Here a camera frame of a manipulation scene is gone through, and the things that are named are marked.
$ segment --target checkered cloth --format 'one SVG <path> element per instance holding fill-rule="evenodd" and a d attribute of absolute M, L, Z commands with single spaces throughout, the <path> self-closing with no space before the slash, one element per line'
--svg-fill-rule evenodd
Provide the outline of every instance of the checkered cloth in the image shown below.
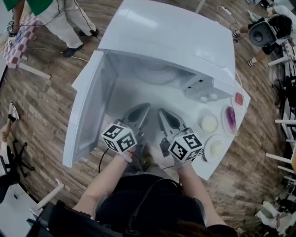
<path fill-rule="evenodd" d="M 37 25 L 41 24 L 38 18 L 34 14 L 29 14 L 21 20 L 22 25 Z M 2 51 L 3 58 L 9 68 L 15 69 L 28 47 L 29 41 L 33 39 L 38 26 L 22 26 L 15 38 L 13 45 L 9 45 L 9 42 L 5 43 L 4 49 Z"/>

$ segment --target open cabinet door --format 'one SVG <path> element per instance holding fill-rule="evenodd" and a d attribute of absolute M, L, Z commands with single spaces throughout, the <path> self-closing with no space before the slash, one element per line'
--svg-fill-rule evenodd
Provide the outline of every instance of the open cabinet door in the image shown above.
<path fill-rule="evenodd" d="M 72 164 L 86 157 L 99 140 L 104 119 L 118 74 L 108 55 L 94 51 L 89 63 L 73 83 L 77 90 L 67 129 L 63 164 Z"/>

